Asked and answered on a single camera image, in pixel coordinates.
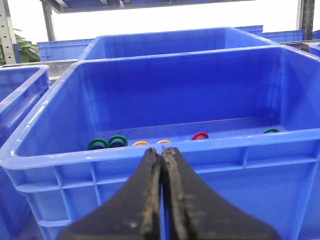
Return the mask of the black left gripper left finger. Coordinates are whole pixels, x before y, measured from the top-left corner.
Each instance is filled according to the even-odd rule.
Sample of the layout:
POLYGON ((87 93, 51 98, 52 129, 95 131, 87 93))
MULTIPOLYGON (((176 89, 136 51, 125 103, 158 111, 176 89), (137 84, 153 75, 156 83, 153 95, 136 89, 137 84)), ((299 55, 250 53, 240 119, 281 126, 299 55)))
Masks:
POLYGON ((100 207, 67 226, 60 240, 159 240, 161 157, 148 148, 123 186, 100 207))

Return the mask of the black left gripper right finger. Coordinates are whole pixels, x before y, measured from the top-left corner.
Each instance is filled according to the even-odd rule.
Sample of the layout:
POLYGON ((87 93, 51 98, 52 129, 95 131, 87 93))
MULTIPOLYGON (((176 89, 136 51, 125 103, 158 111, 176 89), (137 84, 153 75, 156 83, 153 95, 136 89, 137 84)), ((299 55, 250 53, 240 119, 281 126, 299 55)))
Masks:
POLYGON ((215 192, 176 147, 162 149, 162 186, 169 240, 278 240, 269 224, 215 192))

